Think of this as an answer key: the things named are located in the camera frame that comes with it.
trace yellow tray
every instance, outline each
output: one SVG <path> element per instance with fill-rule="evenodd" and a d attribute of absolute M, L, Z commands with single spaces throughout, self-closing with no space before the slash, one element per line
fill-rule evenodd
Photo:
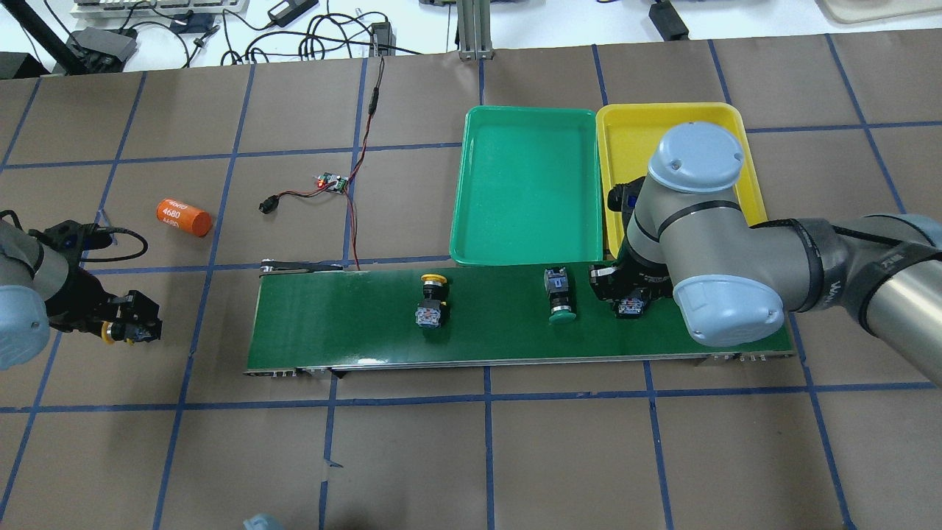
<path fill-rule="evenodd" d="M 660 138 L 671 127 L 684 122 L 711 122 L 733 133 L 742 144 L 746 159 L 736 183 L 736 195 L 749 225 L 767 221 L 746 128 L 739 111 L 726 103 L 645 103 L 606 105 L 595 115 L 598 156 L 602 169 L 602 202 L 615 184 L 626 184 L 647 174 L 647 163 Z M 609 251 L 614 255 L 625 237 L 622 215 L 605 210 Z"/>

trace robotic arm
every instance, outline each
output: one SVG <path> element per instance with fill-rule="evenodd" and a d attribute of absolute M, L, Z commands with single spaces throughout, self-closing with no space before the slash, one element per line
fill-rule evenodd
<path fill-rule="evenodd" d="M 13 225 L 2 221 L 9 216 Z M 49 340 L 49 328 L 100 336 L 105 342 L 149 342 L 160 339 L 159 306 L 136 290 L 115 296 L 98 278 L 79 266 L 86 250 L 111 244 L 114 233 L 138 238 L 123 228 L 66 221 L 43 232 L 25 233 L 16 214 L 0 212 L 0 370 L 38 355 Z"/>
<path fill-rule="evenodd" d="M 599 298 L 617 312 L 625 299 L 673 294 L 690 336 L 718 347 L 767 337 L 786 311 L 844 306 L 942 386 L 942 224 L 870 215 L 750 227 L 733 191 L 742 161 L 715 124 L 668 131 L 640 188 L 609 195 L 625 240 L 614 266 L 592 271 Z"/>

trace green conveyor belt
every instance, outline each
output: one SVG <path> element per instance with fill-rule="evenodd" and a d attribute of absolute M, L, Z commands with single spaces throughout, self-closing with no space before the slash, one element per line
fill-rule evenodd
<path fill-rule="evenodd" d="M 734 349 L 707 348 L 687 333 L 673 300 L 639 320 L 618 320 L 589 285 L 588 263 L 568 264 L 577 318 L 550 324 L 543 265 L 262 276 L 248 373 L 362 370 L 793 351 L 783 328 Z M 424 273 L 448 278 L 451 316 L 415 324 Z"/>

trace orange battery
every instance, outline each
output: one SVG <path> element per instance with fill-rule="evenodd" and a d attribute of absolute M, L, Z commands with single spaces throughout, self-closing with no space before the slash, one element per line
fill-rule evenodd
<path fill-rule="evenodd" d="M 170 198 L 157 205 L 157 220 L 200 238 L 213 227 L 213 218 L 208 213 Z"/>

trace keyboard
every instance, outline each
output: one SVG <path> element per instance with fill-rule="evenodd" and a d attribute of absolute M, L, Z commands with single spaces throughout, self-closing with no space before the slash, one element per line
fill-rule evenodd
<path fill-rule="evenodd" d="M 127 18 L 128 11 L 138 3 L 138 0 L 74 0 L 75 5 L 69 11 L 76 19 L 108 19 Z M 131 15 L 132 20 L 153 18 L 154 11 L 148 6 L 157 8 L 161 14 L 167 16 L 194 13 L 222 13 L 223 9 L 240 12 L 249 4 L 249 0 L 149 0 L 140 2 Z"/>

